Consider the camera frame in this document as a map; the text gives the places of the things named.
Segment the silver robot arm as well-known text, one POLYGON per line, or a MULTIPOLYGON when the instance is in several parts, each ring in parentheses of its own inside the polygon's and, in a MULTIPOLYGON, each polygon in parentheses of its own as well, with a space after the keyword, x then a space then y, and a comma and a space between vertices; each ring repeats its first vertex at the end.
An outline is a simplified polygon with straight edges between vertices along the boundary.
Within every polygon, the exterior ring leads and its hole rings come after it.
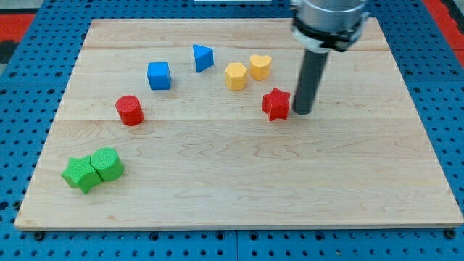
POLYGON ((293 0, 291 31, 308 51, 344 52, 362 35, 366 0, 293 0))

